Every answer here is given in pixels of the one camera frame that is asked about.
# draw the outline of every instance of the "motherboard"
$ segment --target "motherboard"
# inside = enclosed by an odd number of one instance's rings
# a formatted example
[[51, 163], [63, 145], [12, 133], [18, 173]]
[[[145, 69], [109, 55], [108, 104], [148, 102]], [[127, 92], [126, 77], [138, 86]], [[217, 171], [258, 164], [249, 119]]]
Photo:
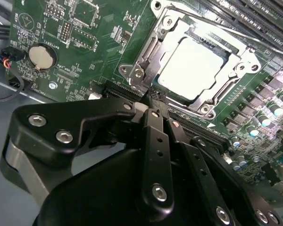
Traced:
[[283, 0], [21, 0], [12, 67], [58, 102], [154, 91], [186, 132], [226, 141], [247, 182], [268, 179], [283, 168], [283, 55], [197, 16], [283, 52]]

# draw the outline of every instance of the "metal screw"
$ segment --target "metal screw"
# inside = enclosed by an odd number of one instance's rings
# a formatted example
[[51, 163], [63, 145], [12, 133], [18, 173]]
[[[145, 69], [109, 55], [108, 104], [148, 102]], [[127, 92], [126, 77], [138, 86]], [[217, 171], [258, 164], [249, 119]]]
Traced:
[[51, 82], [49, 82], [49, 88], [50, 89], [56, 89], [56, 88], [58, 88], [58, 85], [57, 85], [57, 83], [55, 83], [54, 81], [51, 81]]
[[63, 144], [69, 144], [74, 138], [68, 131], [61, 130], [56, 134], [56, 139]]
[[276, 224], [279, 224], [278, 218], [276, 218], [272, 212], [268, 212], [268, 215]]
[[256, 216], [259, 218], [259, 220], [261, 220], [264, 224], [268, 223], [268, 219], [266, 218], [266, 216], [260, 211], [257, 210], [256, 212]]
[[121, 72], [126, 74], [127, 73], [127, 69], [125, 67], [121, 67]]
[[159, 117], [159, 115], [158, 115], [156, 112], [152, 112], [152, 114], [153, 114], [153, 116], [156, 117], [156, 118]]
[[222, 209], [220, 206], [217, 206], [216, 208], [216, 214], [219, 217], [219, 219], [225, 224], [229, 225], [230, 224], [230, 217], [228, 214], [225, 212], [224, 209]]
[[208, 113], [209, 110], [210, 110], [210, 107], [207, 106], [207, 105], [204, 105], [204, 106], [202, 106], [202, 107], [200, 108], [200, 112], [203, 113], [203, 114]]
[[28, 121], [31, 125], [36, 127], [41, 127], [46, 124], [46, 119], [43, 116], [34, 114], [28, 118]]
[[205, 145], [206, 145], [206, 143], [204, 143], [203, 140], [200, 140], [200, 139], [199, 139], [198, 142], [199, 142], [202, 146], [205, 146]]
[[173, 124], [176, 128], [178, 128], [178, 127], [179, 127], [179, 123], [178, 123], [178, 122], [176, 122], [176, 121], [173, 121], [173, 122], [172, 122], [172, 124]]
[[260, 158], [259, 158], [259, 156], [254, 156], [254, 158], [253, 158], [253, 161], [254, 161], [254, 163], [257, 163], [257, 162], [259, 162], [259, 161], [260, 161]]
[[136, 76], [137, 78], [140, 78], [140, 77], [142, 77], [143, 75], [144, 75], [144, 72], [143, 72], [142, 69], [136, 69], [136, 70], [135, 70], [135, 76]]
[[166, 191], [162, 186], [154, 185], [152, 188], [152, 193], [158, 201], [164, 202], [166, 200]]
[[127, 109], [127, 110], [131, 110], [132, 109], [132, 107], [130, 105], [128, 105], [128, 104], [124, 104], [124, 108]]

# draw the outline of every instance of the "wire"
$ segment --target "wire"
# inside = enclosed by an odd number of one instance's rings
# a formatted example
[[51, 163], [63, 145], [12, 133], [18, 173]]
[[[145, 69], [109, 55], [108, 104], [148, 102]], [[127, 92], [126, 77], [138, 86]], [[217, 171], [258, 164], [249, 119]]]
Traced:
[[10, 69], [10, 63], [8, 59], [3, 60], [3, 65], [5, 68]]
[[24, 80], [22, 79], [22, 77], [21, 77], [19, 71], [16, 70], [16, 69], [13, 69], [13, 68], [10, 68], [9, 71], [19, 80], [20, 86], [19, 86], [19, 88], [16, 90], [16, 92], [13, 93], [12, 95], [10, 95], [10, 96], [8, 96], [8, 97], [1, 98], [1, 99], [0, 99], [0, 103], [9, 101], [9, 100], [11, 100], [11, 99], [14, 99], [15, 97], [17, 97], [17, 96], [20, 94], [20, 92], [21, 92], [21, 91], [23, 90], [23, 88], [24, 88]]
[[9, 33], [0, 32], [0, 40], [8, 40], [9, 39]]
[[0, 5], [0, 16], [6, 19], [7, 21], [10, 21], [11, 12], [2, 5]]
[[268, 49], [270, 49], [270, 50], [272, 50], [272, 51], [274, 51], [274, 52], [276, 52], [276, 53], [279, 53], [279, 54], [283, 55], [283, 51], [278, 50], [277, 48], [274, 48], [274, 47], [272, 47], [271, 45], [269, 45], [269, 44], [267, 44], [267, 43], [265, 43], [265, 42], [263, 42], [263, 41], [261, 41], [261, 40], [259, 40], [259, 39], [256, 39], [256, 38], [251, 37], [251, 36], [249, 36], [249, 35], [246, 35], [246, 34], [243, 34], [243, 33], [241, 33], [241, 32], [235, 31], [235, 30], [233, 30], [232, 28], [226, 27], [226, 26], [224, 26], [224, 25], [221, 25], [221, 24], [219, 24], [219, 23], [216, 23], [216, 22], [214, 22], [214, 21], [211, 21], [211, 20], [209, 20], [209, 19], [206, 19], [206, 18], [204, 18], [204, 17], [202, 17], [202, 16], [196, 15], [196, 14], [194, 14], [194, 13], [190, 13], [190, 12], [185, 11], [185, 10], [183, 10], [183, 9], [176, 8], [176, 7], [174, 7], [174, 6], [169, 6], [169, 7], [167, 7], [167, 9], [174, 10], [174, 11], [176, 11], [176, 12], [186, 14], [187, 16], [191, 16], [191, 17], [193, 17], [193, 18], [195, 18], [195, 19], [201, 20], [201, 21], [203, 21], [203, 22], [205, 22], [205, 23], [208, 23], [208, 24], [210, 24], [210, 25], [213, 25], [213, 26], [215, 26], [215, 27], [218, 27], [218, 28], [220, 28], [220, 29], [222, 29], [222, 30], [225, 30], [225, 31], [234, 33], [234, 34], [236, 34], [236, 35], [239, 35], [239, 36], [244, 37], [244, 38], [249, 39], [249, 40], [253, 40], [253, 41], [256, 42], [256, 43], [259, 43], [260, 45], [262, 45], [262, 46], [264, 46], [264, 47], [266, 47], [266, 48], [268, 48]]
[[0, 25], [0, 32], [6, 32], [9, 33], [10, 26], [8, 25]]

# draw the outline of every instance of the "mounting hole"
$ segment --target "mounting hole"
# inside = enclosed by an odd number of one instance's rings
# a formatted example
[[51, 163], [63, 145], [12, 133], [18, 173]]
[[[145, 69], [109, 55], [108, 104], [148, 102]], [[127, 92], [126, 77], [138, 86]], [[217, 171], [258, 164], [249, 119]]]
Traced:
[[195, 159], [197, 159], [197, 160], [199, 160], [200, 158], [199, 158], [199, 156], [198, 155], [196, 155], [196, 154], [194, 154], [194, 157], [195, 157]]
[[155, 2], [154, 7], [155, 7], [156, 10], [160, 10], [160, 7], [161, 7], [160, 2], [159, 1]]
[[164, 156], [164, 154], [160, 151], [160, 150], [157, 150], [157, 155], [159, 156], [159, 157], [162, 157], [162, 156]]
[[203, 169], [200, 170], [200, 173], [201, 173], [202, 175], [204, 175], [204, 176], [207, 175], [206, 171], [204, 171]]

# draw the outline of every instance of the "black mechanical arm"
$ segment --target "black mechanical arm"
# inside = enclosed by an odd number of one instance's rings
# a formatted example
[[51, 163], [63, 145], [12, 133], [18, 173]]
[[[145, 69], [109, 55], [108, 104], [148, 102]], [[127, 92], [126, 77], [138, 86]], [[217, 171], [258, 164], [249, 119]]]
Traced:
[[[164, 103], [103, 98], [16, 109], [3, 175], [41, 206], [35, 226], [283, 226], [273, 208]], [[73, 176], [79, 150], [126, 143]]]

